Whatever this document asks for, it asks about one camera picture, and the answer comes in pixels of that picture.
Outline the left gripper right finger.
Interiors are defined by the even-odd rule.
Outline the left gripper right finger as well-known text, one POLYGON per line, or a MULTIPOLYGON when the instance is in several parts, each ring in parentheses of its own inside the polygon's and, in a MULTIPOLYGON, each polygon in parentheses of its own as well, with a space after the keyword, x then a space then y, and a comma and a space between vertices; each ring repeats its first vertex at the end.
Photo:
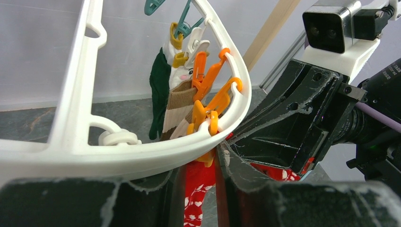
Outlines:
POLYGON ((217 145, 220 227, 398 227, 401 200, 381 182, 277 182, 217 145))

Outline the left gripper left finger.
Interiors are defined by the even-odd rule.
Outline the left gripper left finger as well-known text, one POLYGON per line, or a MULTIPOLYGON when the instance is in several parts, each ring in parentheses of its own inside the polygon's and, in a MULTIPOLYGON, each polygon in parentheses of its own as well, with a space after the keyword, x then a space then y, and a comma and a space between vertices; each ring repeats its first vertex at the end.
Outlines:
POLYGON ((3 227, 181 227, 184 169, 119 177, 21 178, 0 190, 3 227))

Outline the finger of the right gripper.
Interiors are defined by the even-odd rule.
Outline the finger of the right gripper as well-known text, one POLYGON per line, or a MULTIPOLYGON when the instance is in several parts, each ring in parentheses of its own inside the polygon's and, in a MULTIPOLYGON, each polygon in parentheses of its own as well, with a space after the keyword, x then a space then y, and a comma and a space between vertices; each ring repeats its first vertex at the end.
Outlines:
POLYGON ((245 160, 306 174, 315 169, 329 137, 322 125, 271 125, 228 137, 233 151, 245 160))
POLYGON ((258 133, 262 140, 296 144, 340 84, 340 74, 320 67, 287 67, 272 90, 228 139, 229 144, 258 133))

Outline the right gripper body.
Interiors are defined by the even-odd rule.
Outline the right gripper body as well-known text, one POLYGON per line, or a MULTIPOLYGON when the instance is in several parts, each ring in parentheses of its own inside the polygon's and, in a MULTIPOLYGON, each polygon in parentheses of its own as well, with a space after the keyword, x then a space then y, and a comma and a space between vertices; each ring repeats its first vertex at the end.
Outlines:
POLYGON ((311 117, 302 120, 308 128, 298 152, 291 163, 293 172, 304 175, 320 162, 330 146, 339 143, 358 143, 363 140, 366 115, 357 110, 358 103, 366 101, 367 91, 348 84, 349 77, 315 65, 308 66, 301 88, 313 88, 305 108, 311 117))

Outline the red white patterned sock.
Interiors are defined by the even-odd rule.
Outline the red white patterned sock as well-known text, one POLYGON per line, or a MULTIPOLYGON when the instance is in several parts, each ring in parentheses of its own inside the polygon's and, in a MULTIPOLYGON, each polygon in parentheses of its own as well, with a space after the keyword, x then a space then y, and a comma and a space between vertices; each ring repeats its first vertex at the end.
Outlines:
POLYGON ((192 161, 186 165, 183 217, 183 225, 185 227, 201 226, 204 198, 215 183, 214 167, 205 167, 203 162, 197 161, 192 161))

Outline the tan brown striped sock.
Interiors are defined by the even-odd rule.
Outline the tan brown striped sock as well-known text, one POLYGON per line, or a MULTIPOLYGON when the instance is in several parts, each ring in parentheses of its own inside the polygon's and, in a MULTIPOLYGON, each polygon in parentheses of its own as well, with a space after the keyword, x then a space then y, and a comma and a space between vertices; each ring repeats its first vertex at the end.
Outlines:
POLYGON ((178 126, 173 130, 170 139, 176 139, 187 135, 188 126, 192 123, 192 111, 190 111, 184 119, 180 121, 178 126))
POLYGON ((193 107, 193 96, 197 88, 192 87, 192 80, 181 82, 169 92, 164 116, 161 141, 169 140, 179 123, 187 116, 193 107))

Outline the white clothespin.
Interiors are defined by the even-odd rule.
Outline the white clothespin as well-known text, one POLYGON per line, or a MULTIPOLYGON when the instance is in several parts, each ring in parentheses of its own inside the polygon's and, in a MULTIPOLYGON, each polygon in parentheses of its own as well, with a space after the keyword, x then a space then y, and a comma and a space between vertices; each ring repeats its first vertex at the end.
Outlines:
POLYGON ((196 54, 198 52, 206 51, 208 49, 210 41, 202 39, 205 30, 205 27, 196 27, 192 30, 187 45, 187 53, 189 57, 187 64, 191 64, 194 62, 196 54))

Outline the green sock with yellow cuff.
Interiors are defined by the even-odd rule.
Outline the green sock with yellow cuff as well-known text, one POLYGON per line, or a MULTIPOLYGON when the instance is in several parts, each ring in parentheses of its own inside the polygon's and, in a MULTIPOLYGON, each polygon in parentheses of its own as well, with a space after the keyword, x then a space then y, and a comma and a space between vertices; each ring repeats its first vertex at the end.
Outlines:
POLYGON ((166 56, 161 48, 157 54, 149 76, 152 98, 152 124, 148 133, 151 140, 161 137, 164 117, 169 96, 169 78, 171 65, 167 63, 166 56))

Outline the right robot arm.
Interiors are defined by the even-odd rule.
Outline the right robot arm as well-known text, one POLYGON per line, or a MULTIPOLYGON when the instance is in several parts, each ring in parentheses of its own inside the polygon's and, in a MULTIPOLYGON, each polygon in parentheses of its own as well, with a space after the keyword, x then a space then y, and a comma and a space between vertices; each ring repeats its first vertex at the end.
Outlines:
POLYGON ((331 146, 355 144, 348 168, 401 192, 401 75, 395 61, 358 86, 339 72, 292 59, 261 103, 227 137, 239 156, 303 176, 331 146))

